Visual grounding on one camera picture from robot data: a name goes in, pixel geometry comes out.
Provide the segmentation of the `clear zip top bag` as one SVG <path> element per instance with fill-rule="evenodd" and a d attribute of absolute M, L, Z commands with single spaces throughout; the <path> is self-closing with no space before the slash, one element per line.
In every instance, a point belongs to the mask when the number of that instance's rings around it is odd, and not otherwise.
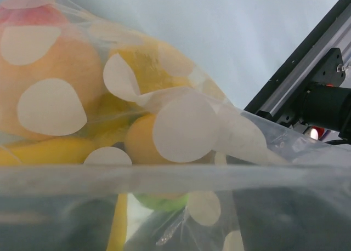
<path fill-rule="evenodd" d="M 1 146 L 57 138 L 123 139 L 82 164 L 1 166 L 1 250 L 107 250 L 126 194 L 123 250 L 350 250 L 350 151 L 338 132 L 237 109 L 196 64 L 191 86 L 141 94 L 113 48 L 159 41 L 92 15 L 70 0 L 1 0 L 1 8 L 51 5 L 87 35 L 104 92 L 79 131 L 30 140 L 1 131 Z M 172 164 L 133 165 L 124 140 L 156 116 L 153 142 Z M 143 207 L 134 193 L 188 193 L 175 212 Z"/>

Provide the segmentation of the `orange fake fruit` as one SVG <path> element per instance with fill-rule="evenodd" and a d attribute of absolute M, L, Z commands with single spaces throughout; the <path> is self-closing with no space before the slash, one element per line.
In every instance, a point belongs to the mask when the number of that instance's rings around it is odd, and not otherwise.
<path fill-rule="evenodd" d="M 96 114 L 102 63 L 86 33 L 51 5 L 1 8 L 1 131 L 66 136 Z"/>

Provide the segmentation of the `yellow fake bell pepper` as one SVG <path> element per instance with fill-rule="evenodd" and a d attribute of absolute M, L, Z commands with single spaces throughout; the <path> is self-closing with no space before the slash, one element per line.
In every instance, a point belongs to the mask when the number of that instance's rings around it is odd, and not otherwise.
<path fill-rule="evenodd" d="M 110 50 L 119 54 L 130 66 L 141 94 L 171 87 L 191 86 L 188 76 L 194 62 L 163 41 L 150 41 L 143 45 L 130 45 Z"/>

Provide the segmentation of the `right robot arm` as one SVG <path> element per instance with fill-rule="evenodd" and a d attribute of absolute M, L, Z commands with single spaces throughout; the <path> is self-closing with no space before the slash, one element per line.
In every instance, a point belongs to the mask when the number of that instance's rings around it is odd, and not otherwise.
<path fill-rule="evenodd" d="M 309 126 L 338 132 L 341 141 L 329 141 L 333 145 L 350 144 L 350 89 L 341 87 L 345 79 L 339 48 L 331 48 L 306 78 L 301 118 Z"/>

